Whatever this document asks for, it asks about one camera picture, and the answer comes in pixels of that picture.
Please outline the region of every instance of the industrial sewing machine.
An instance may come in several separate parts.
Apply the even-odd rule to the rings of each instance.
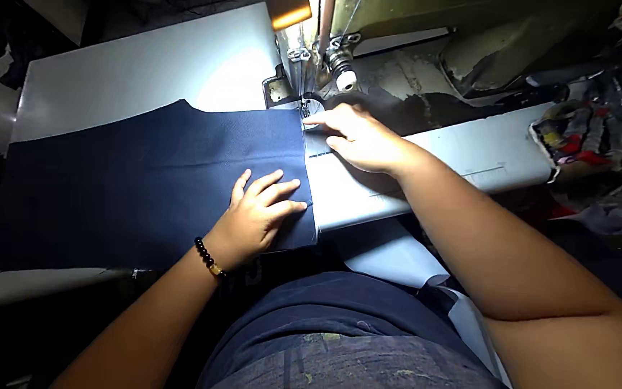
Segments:
[[[447,35],[449,41],[437,54],[437,62],[453,94],[466,102],[503,97],[529,87],[525,76],[530,73],[588,59],[596,52],[592,34],[608,25],[619,4],[619,0],[269,1],[284,72],[264,83],[267,105],[299,96],[327,100],[356,91],[360,88],[354,58]],[[288,84],[286,92],[281,92],[283,82]],[[302,108],[308,110],[305,101]]]
[[[556,66],[554,61],[561,65],[574,60],[552,53],[572,43],[574,34],[591,30],[593,23],[602,20],[604,11],[618,3],[319,2],[284,1],[287,8],[281,9],[271,6],[273,2],[267,8],[262,3],[252,4],[33,61],[11,141],[80,131],[179,99],[211,112],[296,109],[301,102],[306,116],[323,109],[322,104],[333,96],[361,91],[367,75],[383,77],[379,72],[361,70],[360,57],[436,37],[449,39],[437,55],[440,80],[449,80],[448,88],[461,100],[472,102],[489,95],[497,98],[521,88],[523,76],[530,71]],[[409,99],[406,94],[388,93],[398,101]],[[409,140],[485,192],[541,184],[553,176],[556,167],[528,129],[550,105],[417,134],[424,130],[422,117],[415,121],[421,129],[411,131],[414,135]],[[405,116],[393,114],[394,110],[389,112],[390,116],[399,116],[397,124],[407,121]],[[389,177],[352,170],[332,153],[310,153],[307,157],[319,231],[409,211],[399,187]],[[132,272],[0,272],[0,305],[119,277],[127,271],[129,275]]]

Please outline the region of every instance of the navy blue fabric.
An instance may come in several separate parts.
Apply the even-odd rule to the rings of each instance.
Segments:
[[[210,388],[304,334],[417,336],[484,368],[443,319],[416,297],[381,280],[344,271],[316,274],[273,289],[225,332],[198,381]]]
[[[133,118],[13,143],[0,186],[0,270],[167,269],[229,206],[246,168],[282,168],[311,204],[296,111],[206,113],[184,100]],[[316,242],[312,208],[271,251]]]

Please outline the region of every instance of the left hand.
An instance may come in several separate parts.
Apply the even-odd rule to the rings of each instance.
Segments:
[[[296,190],[301,182],[293,179],[275,183],[282,178],[277,170],[254,181],[244,192],[251,170],[246,169],[234,184],[229,208],[203,238],[203,244],[215,263],[223,270],[234,270],[264,252],[280,229],[282,220],[306,209],[304,202],[283,200],[283,195]]]

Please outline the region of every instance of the finger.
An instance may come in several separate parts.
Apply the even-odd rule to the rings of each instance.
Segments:
[[[325,142],[331,149],[340,153],[340,155],[347,153],[349,147],[351,146],[351,142],[342,137],[327,137]]]
[[[234,183],[234,188],[231,190],[231,199],[229,200],[229,206],[236,206],[239,200],[244,197],[244,187],[246,182],[251,178],[251,169],[246,169],[244,174],[240,175]]]
[[[277,222],[291,215],[305,210],[307,205],[303,201],[284,200],[267,208],[268,216],[272,222]]]
[[[314,113],[313,115],[304,118],[301,120],[305,125],[324,125],[325,124],[325,113],[328,111]]]
[[[249,190],[247,190],[244,195],[246,197],[258,196],[264,189],[271,186],[277,180],[281,179],[283,174],[284,173],[282,169],[278,169],[268,174],[267,176],[263,176],[260,179],[257,179],[251,184]]]
[[[288,182],[274,183],[271,186],[267,187],[261,194],[258,195],[257,199],[263,204],[264,207],[272,205],[280,196],[286,195],[297,189],[301,185],[301,181],[298,179],[293,179]]]

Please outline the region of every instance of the wrist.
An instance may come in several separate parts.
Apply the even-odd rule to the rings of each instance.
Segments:
[[[388,175],[397,181],[402,181],[415,175],[422,175],[425,170],[428,170],[433,165],[434,160],[437,160],[434,155],[425,149],[408,140],[403,141],[401,158],[393,163],[387,171]]]
[[[234,250],[234,245],[228,244],[217,236],[213,236],[212,231],[203,237],[203,246],[208,250],[215,264],[224,271],[236,269],[237,264],[240,264],[245,259]]]

